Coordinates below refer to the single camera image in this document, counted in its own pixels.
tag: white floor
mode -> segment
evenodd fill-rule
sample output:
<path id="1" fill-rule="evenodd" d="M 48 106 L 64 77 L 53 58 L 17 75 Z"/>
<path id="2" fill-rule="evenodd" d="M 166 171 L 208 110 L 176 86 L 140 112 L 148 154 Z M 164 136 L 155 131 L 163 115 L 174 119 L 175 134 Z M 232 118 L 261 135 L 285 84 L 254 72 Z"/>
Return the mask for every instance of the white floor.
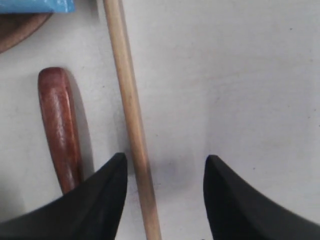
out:
<path id="1" fill-rule="evenodd" d="M 0 55 L 0 221 L 61 195 L 38 103 L 41 69 L 61 66 L 77 81 L 86 162 L 98 169 L 130 152 L 102 3 L 76 2 L 76 13 L 54 15 Z M 124 0 L 124 7 L 163 239 L 212 239 L 202 195 L 209 154 L 320 223 L 320 2 Z M 79 125 L 86 128 L 84 118 Z M 129 172 L 117 239 L 142 240 Z"/>

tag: blue object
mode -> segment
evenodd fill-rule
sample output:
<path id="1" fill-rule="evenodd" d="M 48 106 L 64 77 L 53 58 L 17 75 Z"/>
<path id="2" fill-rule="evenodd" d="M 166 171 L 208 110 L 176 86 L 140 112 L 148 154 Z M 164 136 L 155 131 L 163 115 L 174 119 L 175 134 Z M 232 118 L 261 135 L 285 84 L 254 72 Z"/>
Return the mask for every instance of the blue object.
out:
<path id="1" fill-rule="evenodd" d="M 0 14 L 70 13 L 74 11 L 73 0 L 0 0 Z"/>

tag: wooden handle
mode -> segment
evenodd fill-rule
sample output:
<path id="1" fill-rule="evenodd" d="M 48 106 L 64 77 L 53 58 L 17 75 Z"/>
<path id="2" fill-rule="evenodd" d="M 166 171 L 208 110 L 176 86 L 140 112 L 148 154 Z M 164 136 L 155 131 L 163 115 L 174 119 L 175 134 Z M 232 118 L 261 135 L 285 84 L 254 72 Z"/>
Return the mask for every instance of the wooden handle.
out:
<path id="1" fill-rule="evenodd" d="M 51 158 L 61 190 L 66 194 L 82 181 L 74 101 L 66 71 L 59 67 L 42 70 L 38 93 Z"/>
<path id="2" fill-rule="evenodd" d="M 161 240 L 157 204 L 122 1 L 104 0 L 104 9 L 131 145 L 145 233 L 148 240 Z"/>

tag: round wooden board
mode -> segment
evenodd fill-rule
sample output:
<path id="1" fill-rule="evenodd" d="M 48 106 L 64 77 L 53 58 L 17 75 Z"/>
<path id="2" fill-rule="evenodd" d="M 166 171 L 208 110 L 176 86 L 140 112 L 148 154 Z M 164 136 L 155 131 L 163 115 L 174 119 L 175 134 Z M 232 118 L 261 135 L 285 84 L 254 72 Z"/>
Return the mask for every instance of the round wooden board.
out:
<path id="1" fill-rule="evenodd" d="M 0 53 L 29 37 L 51 15 L 51 13 L 0 14 Z"/>

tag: reddish-brown wooden handle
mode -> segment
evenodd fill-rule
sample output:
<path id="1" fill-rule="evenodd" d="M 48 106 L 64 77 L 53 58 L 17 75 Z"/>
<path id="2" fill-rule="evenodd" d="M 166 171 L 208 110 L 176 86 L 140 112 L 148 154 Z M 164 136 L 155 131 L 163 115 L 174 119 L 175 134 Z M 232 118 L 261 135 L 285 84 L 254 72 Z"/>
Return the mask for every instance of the reddish-brown wooden handle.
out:
<path id="1" fill-rule="evenodd" d="M 63 194 L 82 181 L 82 160 L 74 100 L 67 73 L 59 67 L 38 76 L 42 120 L 51 158 Z"/>

